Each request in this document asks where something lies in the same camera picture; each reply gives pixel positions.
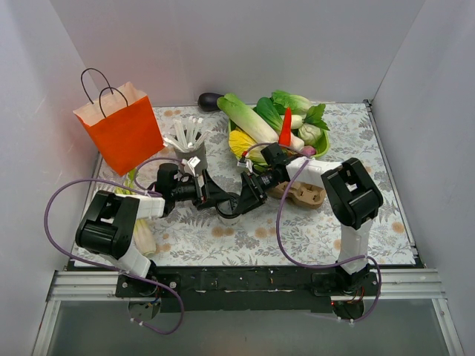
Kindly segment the black plastic cup lid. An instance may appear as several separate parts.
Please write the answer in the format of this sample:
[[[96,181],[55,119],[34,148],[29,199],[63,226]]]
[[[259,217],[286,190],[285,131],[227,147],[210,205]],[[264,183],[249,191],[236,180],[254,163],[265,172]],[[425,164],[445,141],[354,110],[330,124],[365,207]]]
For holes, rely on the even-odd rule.
[[[219,202],[215,209],[217,213],[220,215],[221,218],[225,220],[236,220],[240,217],[240,214],[236,213],[236,209],[238,207],[240,196],[235,193],[230,194],[230,198],[228,200],[224,200]]]

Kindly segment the white paper coffee cup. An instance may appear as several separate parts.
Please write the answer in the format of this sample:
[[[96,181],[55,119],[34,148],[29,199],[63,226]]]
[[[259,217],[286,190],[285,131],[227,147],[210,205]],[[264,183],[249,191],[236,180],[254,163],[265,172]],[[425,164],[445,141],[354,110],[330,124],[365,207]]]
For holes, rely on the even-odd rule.
[[[230,227],[230,226],[237,225],[240,222],[240,217],[225,218],[225,217],[219,216],[219,221],[225,226]]]

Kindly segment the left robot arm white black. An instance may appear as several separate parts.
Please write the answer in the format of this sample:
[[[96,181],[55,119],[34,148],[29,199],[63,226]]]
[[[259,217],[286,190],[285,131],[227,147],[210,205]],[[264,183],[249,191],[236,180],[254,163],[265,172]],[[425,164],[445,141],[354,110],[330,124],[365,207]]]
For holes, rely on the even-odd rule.
[[[216,208],[232,195],[220,188],[206,170],[201,175],[183,173],[174,163],[163,163],[150,194],[115,194],[98,191],[76,232],[76,244],[98,254],[114,267],[134,274],[132,287],[151,296],[158,279],[149,272],[151,261],[133,245],[137,220],[167,217],[177,202],[190,201],[198,210]]]

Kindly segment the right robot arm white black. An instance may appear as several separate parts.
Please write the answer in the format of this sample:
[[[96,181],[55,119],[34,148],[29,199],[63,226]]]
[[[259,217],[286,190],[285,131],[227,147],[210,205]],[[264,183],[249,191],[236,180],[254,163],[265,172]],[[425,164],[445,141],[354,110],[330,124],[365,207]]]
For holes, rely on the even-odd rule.
[[[268,169],[257,175],[242,174],[240,196],[230,202],[232,217],[244,215],[263,205],[266,192],[285,183],[302,182],[326,191],[332,212],[341,224],[341,249],[335,263],[313,265],[314,270],[329,270],[343,294],[354,294],[370,273],[376,260],[367,253],[370,229],[378,216],[383,197],[361,161],[323,162],[299,154],[286,154],[278,143],[263,143],[263,158]]]

